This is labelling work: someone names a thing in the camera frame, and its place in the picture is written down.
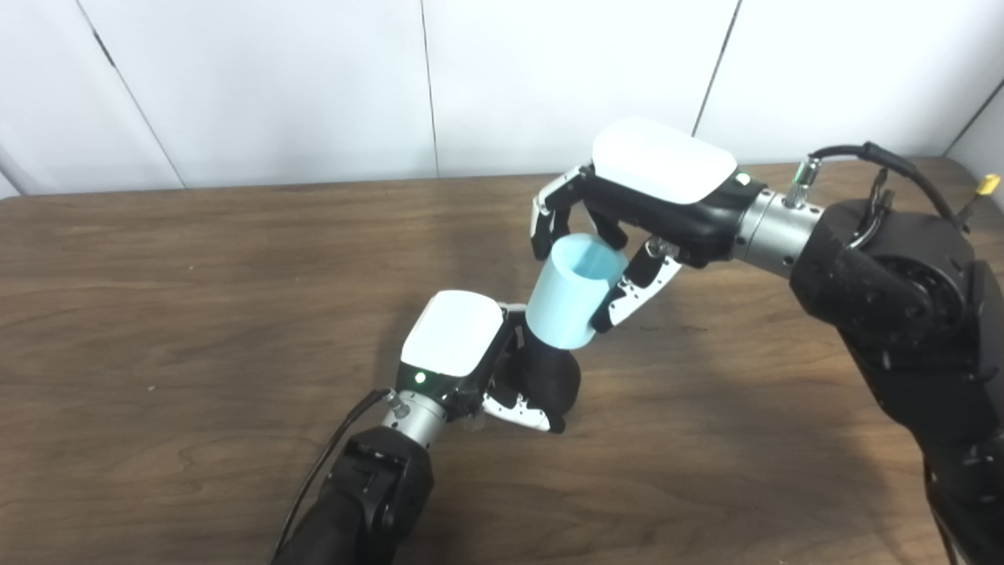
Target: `wooden table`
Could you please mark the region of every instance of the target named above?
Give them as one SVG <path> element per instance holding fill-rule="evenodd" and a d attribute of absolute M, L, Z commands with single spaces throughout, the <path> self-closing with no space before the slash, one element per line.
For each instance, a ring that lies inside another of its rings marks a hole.
<path fill-rule="evenodd" d="M 922 165 L 968 198 L 958 165 Z M 793 169 L 749 171 L 783 190 Z M 814 200 L 873 174 L 827 165 Z M 320 444 L 393 382 L 429 298 L 528 298 L 546 180 L 4 201 L 0 563 L 265 563 Z M 974 225 L 999 275 L 999 212 Z M 784 280 L 716 264 L 654 302 L 576 354 L 563 436 L 445 432 L 397 563 L 945 563 L 914 444 Z"/>

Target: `robotic hand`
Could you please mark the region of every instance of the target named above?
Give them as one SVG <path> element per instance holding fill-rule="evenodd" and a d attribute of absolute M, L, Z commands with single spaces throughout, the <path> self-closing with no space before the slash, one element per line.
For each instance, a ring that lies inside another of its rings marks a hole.
<path fill-rule="evenodd" d="M 524 312 L 523 305 L 465 291 L 433 297 L 405 341 L 395 388 L 373 391 L 349 412 L 300 488 L 272 565 L 391 563 L 432 492 L 429 450 L 449 422 L 485 410 L 531 429 L 561 432 L 560 416 L 530 405 L 523 383 L 569 370 L 577 378 L 578 367 L 569 352 L 532 339 Z M 287 541 L 296 510 L 327 456 L 348 426 L 382 398 L 391 404 L 383 425 L 348 439 Z"/>
<path fill-rule="evenodd" d="M 882 167 L 869 198 L 826 209 L 806 201 L 831 156 Z M 894 211 L 882 189 L 890 169 L 939 215 Z M 972 565 L 1004 563 L 1004 301 L 963 235 L 968 207 L 953 216 L 913 164 L 870 143 L 810 154 L 782 196 L 728 153 L 638 118 L 602 131 L 591 163 L 534 198 L 538 259 L 568 233 L 578 202 L 614 248 L 628 242 L 618 222 L 652 234 L 594 313 L 596 331 L 655 296 L 681 263 L 738 258 L 787 278 L 805 312 L 837 329 L 880 406 L 916 439 L 946 547 Z"/>

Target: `white wall panel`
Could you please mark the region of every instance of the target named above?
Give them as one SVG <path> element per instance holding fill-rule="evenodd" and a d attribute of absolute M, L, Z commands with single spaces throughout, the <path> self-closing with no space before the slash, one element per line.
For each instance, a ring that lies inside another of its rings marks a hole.
<path fill-rule="evenodd" d="M 17 190 L 10 184 L 7 177 L 0 174 L 0 200 L 10 196 L 17 196 Z"/>
<path fill-rule="evenodd" d="M 743 0 L 698 136 L 741 162 L 941 155 L 1004 77 L 1000 0 Z"/>
<path fill-rule="evenodd" d="M 0 2 L 0 170 L 29 194 L 181 187 L 73 0 Z"/>
<path fill-rule="evenodd" d="M 948 156 L 977 179 L 990 174 L 1004 176 L 1004 94 L 998 92 L 990 100 Z M 1004 207 L 1004 189 L 994 192 L 994 200 Z"/>
<path fill-rule="evenodd" d="M 426 0 L 440 172 L 565 171 L 620 117 L 694 126 L 736 0 Z"/>
<path fill-rule="evenodd" d="M 419 0 L 83 0 L 188 186 L 435 176 Z"/>

